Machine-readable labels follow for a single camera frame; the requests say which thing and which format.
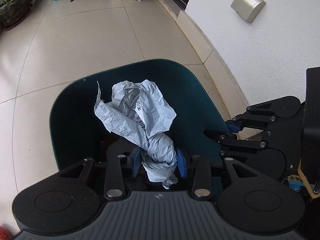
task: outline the barcode label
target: barcode label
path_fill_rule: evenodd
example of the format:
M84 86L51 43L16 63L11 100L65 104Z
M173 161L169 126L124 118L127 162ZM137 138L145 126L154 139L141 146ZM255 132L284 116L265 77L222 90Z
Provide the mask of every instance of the barcode label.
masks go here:
M144 124L144 122L141 120L140 116L136 117L138 124L141 126L141 128L146 131L146 125Z

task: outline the trash bin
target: trash bin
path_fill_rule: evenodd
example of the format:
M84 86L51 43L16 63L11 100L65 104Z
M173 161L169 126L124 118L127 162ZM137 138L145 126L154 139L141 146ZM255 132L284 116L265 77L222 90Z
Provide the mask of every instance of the trash bin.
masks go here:
M112 86L121 81L153 81L175 110L168 136L175 147L189 155L199 154L220 162L220 145L207 138L206 128L228 131L217 108L198 79L183 65L165 59L153 59L106 70L68 85L56 99L50 115L53 150L59 169L85 158L99 159L100 142L110 133L95 116L98 84L101 99L111 101Z

